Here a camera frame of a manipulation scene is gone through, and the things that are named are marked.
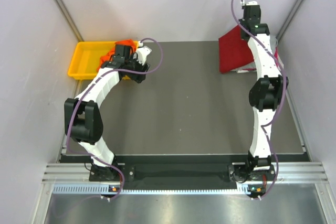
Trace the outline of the dark red t shirt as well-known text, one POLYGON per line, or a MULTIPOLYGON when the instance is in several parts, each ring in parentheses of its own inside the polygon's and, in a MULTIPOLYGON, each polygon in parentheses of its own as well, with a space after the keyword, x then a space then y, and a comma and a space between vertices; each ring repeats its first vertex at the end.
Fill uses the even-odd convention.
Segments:
POLYGON ((240 27, 237 25, 218 39, 219 71, 254 71, 256 70, 250 48, 240 37, 240 27))

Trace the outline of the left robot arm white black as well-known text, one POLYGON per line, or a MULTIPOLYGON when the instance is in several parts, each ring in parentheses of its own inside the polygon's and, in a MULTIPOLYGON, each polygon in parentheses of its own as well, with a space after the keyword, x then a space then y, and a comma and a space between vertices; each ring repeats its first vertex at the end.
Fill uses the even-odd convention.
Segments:
POLYGON ((96 77, 87 88, 74 99, 64 104, 65 134, 79 143, 91 157, 91 172, 103 179, 114 180, 119 174, 114 153, 103 139, 103 121, 100 106, 123 77, 141 83, 150 66, 147 56, 151 49, 140 46, 117 44, 114 53, 105 60, 96 77))

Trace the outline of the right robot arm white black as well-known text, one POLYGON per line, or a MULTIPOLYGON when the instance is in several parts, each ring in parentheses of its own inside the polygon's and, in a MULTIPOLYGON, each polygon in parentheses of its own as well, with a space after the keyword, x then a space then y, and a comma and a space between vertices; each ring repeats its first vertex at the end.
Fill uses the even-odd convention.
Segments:
POLYGON ((249 104, 254 113, 253 140, 248 152, 245 174, 252 180, 264 172, 273 172, 269 146, 272 120, 282 101, 283 76, 271 48, 267 24, 261 23, 261 8, 256 1, 242 6, 241 38, 247 41, 257 72, 257 81, 250 89, 249 104))

